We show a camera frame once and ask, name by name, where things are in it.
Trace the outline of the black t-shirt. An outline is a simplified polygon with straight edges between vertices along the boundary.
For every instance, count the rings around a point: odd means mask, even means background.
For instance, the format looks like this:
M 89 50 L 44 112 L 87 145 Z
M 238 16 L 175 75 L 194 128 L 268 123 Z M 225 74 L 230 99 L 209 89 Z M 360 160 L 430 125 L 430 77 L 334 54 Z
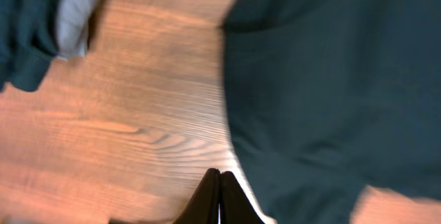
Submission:
M 348 223 L 367 185 L 440 198 L 440 0 L 236 0 L 232 145 L 279 223 Z

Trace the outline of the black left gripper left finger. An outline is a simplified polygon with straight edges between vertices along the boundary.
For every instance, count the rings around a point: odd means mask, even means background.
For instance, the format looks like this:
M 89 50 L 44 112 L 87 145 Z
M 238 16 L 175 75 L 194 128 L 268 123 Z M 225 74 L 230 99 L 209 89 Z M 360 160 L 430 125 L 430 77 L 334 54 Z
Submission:
M 221 173 L 209 168 L 174 224 L 218 224 Z

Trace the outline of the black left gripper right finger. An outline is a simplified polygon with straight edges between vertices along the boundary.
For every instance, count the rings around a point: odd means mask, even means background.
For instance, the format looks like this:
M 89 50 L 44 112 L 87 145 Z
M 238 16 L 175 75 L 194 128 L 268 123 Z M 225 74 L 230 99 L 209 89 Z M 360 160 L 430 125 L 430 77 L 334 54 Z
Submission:
M 223 172 L 220 176 L 220 223 L 265 224 L 257 215 L 234 174 Z

